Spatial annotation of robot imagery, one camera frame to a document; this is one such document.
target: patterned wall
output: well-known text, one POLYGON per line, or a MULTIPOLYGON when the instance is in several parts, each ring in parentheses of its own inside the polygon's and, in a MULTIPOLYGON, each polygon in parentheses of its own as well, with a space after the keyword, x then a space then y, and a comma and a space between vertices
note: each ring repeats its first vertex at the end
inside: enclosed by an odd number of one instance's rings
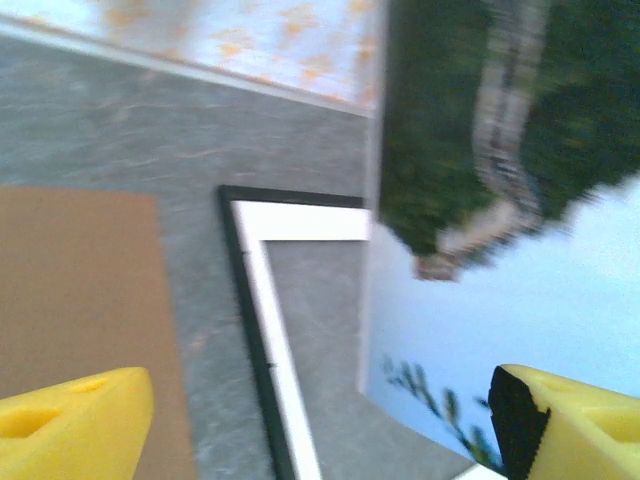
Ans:
POLYGON ((372 107, 378 5, 379 0, 0 0, 0 15, 372 107))

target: black frame edge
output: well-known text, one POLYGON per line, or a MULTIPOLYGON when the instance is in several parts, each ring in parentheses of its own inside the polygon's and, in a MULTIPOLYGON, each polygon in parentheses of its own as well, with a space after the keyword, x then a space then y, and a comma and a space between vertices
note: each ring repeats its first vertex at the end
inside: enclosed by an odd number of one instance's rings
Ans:
POLYGON ((245 252, 240 244, 238 225, 233 212, 232 204, 236 201, 364 209, 364 199, 344 195, 232 185, 220 185, 214 191, 214 202, 218 204, 222 217, 224 237, 229 253, 240 315, 242 316, 245 340, 249 347, 274 473, 277 480, 302 480, 296 479, 282 414, 271 378, 269 359, 267 358, 264 341, 260 333, 253 293, 251 292, 251 285, 244 263, 245 252))

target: gray marble tile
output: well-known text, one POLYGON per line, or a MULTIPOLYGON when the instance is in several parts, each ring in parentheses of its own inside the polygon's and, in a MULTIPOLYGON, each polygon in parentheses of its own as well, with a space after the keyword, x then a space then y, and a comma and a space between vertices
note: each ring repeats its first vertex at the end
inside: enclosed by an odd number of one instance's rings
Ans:
POLYGON ((272 478, 211 192, 361 195, 365 128, 349 114, 0 42, 0 183, 157 196, 203 479, 272 478))
POLYGON ((356 390, 362 244, 267 249, 324 478, 450 480, 469 468, 356 390))

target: yellow foam block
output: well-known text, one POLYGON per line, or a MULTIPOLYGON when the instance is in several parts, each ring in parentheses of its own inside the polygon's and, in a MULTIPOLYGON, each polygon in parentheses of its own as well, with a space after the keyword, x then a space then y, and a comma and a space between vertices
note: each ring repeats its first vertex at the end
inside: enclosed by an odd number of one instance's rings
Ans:
POLYGON ((640 400, 533 368, 503 365, 550 410, 528 480, 640 479, 640 400))
POLYGON ((0 400, 0 480, 131 480, 152 416, 144 368, 0 400))

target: white frame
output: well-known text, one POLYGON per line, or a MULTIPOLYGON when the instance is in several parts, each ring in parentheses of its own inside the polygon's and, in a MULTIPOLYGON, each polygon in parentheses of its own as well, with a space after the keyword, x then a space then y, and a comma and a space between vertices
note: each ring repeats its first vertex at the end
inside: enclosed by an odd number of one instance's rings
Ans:
MULTIPOLYGON (((268 192, 244 190, 253 191, 257 196, 260 192, 268 192)), ((252 307, 263 339, 264 353, 277 397, 294 479, 322 480, 265 243, 270 241, 367 241, 371 213, 362 207, 297 204, 293 201, 260 201, 228 197, 226 200, 223 199, 223 204, 225 201, 229 204, 236 238, 242 251, 242 262, 253 300, 252 307)), ((504 477, 476 465, 456 479, 504 480, 504 477)))

